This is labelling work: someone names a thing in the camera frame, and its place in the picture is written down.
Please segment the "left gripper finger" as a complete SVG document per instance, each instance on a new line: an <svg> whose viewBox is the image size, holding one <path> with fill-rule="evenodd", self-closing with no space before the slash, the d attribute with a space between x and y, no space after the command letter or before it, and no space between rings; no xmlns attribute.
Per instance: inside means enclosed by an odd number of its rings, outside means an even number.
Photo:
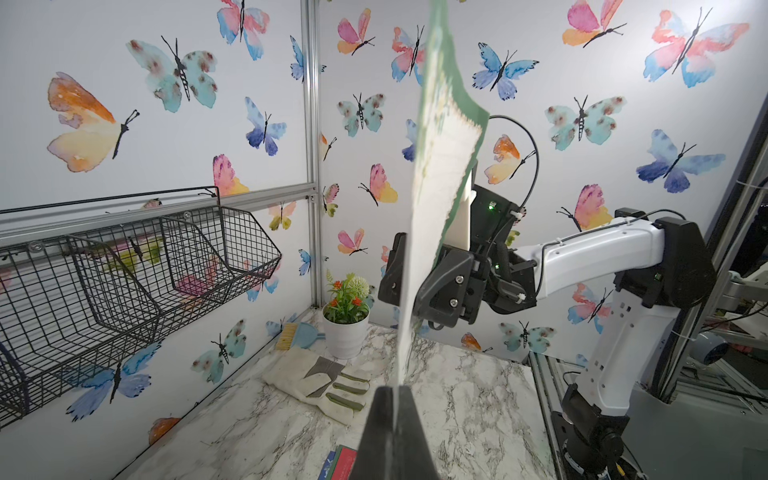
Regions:
<svg viewBox="0 0 768 480"><path fill-rule="evenodd" d="M349 478L440 478L408 386L376 390Z"/></svg>

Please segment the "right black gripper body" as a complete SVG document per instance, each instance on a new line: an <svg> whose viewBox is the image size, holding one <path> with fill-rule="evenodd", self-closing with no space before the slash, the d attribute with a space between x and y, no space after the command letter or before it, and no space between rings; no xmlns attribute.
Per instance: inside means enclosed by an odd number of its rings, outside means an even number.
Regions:
<svg viewBox="0 0 768 480"><path fill-rule="evenodd" d="M476 318L482 305L501 315L535 307L537 262L524 259L506 244L523 208L481 186L473 190L468 251L475 256Z"/></svg>

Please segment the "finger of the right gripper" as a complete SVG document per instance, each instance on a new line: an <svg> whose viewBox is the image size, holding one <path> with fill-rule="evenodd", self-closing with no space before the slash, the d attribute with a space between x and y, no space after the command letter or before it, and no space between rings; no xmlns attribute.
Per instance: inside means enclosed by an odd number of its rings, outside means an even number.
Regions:
<svg viewBox="0 0 768 480"><path fill-rule="evenodd" d="M406 244L407 234L398 232L389 249L384 275L378 287L378 299L385 304L400 305Z"/></svg>
<svg viewBox="0 0 768 480"><path fill-rule="evenodd" d="M443 247L434 269L422 283L414 315L434 328L454 328L476 320L476 268L472 252Z"/></svg>

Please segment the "red stationery paper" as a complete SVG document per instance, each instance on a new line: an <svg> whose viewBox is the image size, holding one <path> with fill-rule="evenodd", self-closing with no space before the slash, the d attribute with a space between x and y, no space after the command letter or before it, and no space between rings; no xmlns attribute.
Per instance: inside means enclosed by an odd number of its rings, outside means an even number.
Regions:
<svg viewBox="0 0 768 480"><path fill-rule="evenodd" d="M332 476L328 480L348 480L354 467L357 451L348 446L336 447L336 458L333 465Z"/></svg>

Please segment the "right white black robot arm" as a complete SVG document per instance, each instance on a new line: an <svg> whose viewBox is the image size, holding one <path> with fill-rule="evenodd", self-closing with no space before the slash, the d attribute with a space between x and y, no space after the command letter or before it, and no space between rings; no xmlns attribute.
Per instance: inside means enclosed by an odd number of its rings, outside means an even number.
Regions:
<svg viewBox="0 0 768 480"><path fill-rule="evenodd" d="M508 316L570 287L588 317L607 321L593 355L552 416L570 479L637 479L624 458L632 390L682 310L716 274L698 226L621 209L593 230L531 247L505 241L520 206L475 187L465 247L442 246L417 282L411 315L435 327L473 323L482 305Z"/></svg>

